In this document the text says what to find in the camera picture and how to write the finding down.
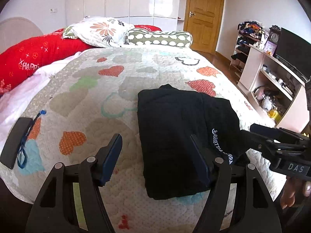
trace headboard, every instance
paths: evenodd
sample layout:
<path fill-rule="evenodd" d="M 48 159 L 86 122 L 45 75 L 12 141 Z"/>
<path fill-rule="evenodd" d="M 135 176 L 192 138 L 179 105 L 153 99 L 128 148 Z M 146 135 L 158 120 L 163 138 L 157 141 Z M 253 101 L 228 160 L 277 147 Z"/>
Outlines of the headboard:
<path fill-rule="evenodd" d="M 8 18 L 0 22 L 0 53 L 30 37 L 43 35 L 31 21 L 22 17 Z"/>

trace quilted bedspread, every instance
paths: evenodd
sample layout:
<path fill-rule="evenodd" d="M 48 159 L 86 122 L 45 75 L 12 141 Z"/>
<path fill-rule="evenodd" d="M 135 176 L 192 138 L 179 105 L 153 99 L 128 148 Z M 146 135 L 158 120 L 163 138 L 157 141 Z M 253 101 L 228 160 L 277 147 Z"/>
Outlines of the quilted bedspread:
<path fill-rule="evenodd" d="M 16 197 L 32 203 L 57 162 L 80 163 L 120 133 L 122 152 L 111 180 L 100 188 L 116 232 L 191 232 L 209 191 L 154 200 L 144 186 L 137 94 L 167 83 L 230 100 L 241 129 L 265 125 L 222 72 L 189 48 L 91 49 L 56 74 L 29 104 L 24 116 L 35 117 L 41 109 L 47 113 L 38 118 L 26 142 L 26 167 L 9 170 L 0 164 L 1 178 Z M 250 149 L 247 154 L 276 198 L 285 177 L 271 172 L 259 152 Z M 234 195 L 232 184 L 223 227 L 230 223 Z"/>

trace fingernail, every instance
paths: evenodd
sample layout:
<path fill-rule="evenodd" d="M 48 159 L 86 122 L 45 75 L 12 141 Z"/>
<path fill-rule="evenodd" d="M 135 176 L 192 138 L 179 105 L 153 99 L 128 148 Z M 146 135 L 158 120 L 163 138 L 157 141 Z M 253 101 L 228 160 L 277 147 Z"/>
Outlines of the fingernail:
<path fill-rule="evenodd" d="M 311 193 L 311 182 L 307 181 L 304 185 L 304 196 L 309 197 Z"/>

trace green polka dot bolster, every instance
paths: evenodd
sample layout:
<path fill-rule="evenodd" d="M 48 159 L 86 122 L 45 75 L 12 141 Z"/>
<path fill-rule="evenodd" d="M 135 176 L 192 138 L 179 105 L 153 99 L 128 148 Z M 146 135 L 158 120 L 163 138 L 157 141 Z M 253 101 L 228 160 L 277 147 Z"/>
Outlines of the green polka dot bolster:
<path fill-rule="evenodd" d="M 145 29 L 134 28 L 127 32 L 126 42 L 129 45 L 163 45 L 176 47 L 190 47 L 192 35 L 184 31 L 149 32 Z"/>

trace wooden door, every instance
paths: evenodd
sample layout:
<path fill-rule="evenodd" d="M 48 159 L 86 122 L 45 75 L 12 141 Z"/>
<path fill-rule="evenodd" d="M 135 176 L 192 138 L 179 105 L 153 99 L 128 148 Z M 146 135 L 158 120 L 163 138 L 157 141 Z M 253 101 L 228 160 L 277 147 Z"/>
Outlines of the wooden door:
<path fill-rule="evenodd" d="M 215 53 L 224 0 L 188 0 L 187 31 L 192 34 L 193 50 Z"/>

